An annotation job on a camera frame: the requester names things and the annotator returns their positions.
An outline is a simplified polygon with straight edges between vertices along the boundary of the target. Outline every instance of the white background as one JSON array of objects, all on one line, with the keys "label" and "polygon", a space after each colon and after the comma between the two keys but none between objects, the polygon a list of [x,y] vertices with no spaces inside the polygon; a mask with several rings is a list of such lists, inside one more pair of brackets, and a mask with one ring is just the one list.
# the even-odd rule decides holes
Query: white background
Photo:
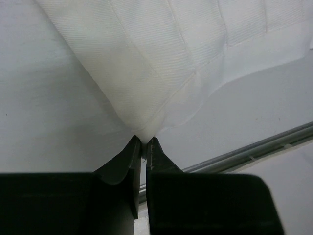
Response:
[{"label": "white background", "polygon": [[[181,168],[313,121],[313,51],[215,92],[158,137]],[[0,172],[92,171],[132,134],[32,0],[0,0]]]}]

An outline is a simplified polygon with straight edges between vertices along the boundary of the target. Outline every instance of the metal rail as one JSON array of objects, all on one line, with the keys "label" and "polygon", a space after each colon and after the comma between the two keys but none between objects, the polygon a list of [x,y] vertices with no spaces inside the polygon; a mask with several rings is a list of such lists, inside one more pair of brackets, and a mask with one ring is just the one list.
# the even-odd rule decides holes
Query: metal rail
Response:
[{"label": "metal rail", "polygon": [[[313,122],[239,148],[184,169],[187,173],[230,172],[270,154],[313,139]],[[146,185],[140,186],[139,203],[146,201]]]}]

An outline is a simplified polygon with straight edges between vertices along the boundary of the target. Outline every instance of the folded fabric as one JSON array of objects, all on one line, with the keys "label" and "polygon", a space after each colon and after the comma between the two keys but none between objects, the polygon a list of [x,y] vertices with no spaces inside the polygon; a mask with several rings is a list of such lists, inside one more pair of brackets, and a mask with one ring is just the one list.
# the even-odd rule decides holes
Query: folded fabric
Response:
[{"label": "folded fabric", "polygon": [[143,142],[186,123],[223,84],[313,46],[313,0],[37,2]]}]

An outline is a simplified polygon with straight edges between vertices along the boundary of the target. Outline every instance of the black plastic part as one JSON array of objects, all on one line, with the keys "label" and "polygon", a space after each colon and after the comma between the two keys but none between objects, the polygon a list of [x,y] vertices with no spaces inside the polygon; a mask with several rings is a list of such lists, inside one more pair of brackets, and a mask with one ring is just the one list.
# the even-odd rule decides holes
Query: black plastic part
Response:
[{"label": "black plastic part", "polygon": [[187,174],[148,144],[146,195],[151,235],[283,235],[270,191],[258,177]]},{"label": "black plastic part", "polygon": [[0,235],[132,235],[140,146],[94,173],[0,174]]}]

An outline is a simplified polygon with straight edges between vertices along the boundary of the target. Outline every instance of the white fabric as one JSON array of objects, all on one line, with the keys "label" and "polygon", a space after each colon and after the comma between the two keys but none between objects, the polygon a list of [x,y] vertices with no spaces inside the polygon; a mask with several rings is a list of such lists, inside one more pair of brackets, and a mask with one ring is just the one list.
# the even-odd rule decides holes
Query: white fabric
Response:
[{"label": "white fabric", "polygon": [[312,0],[37,0],[142,141],[236,78],[304,57]]}]

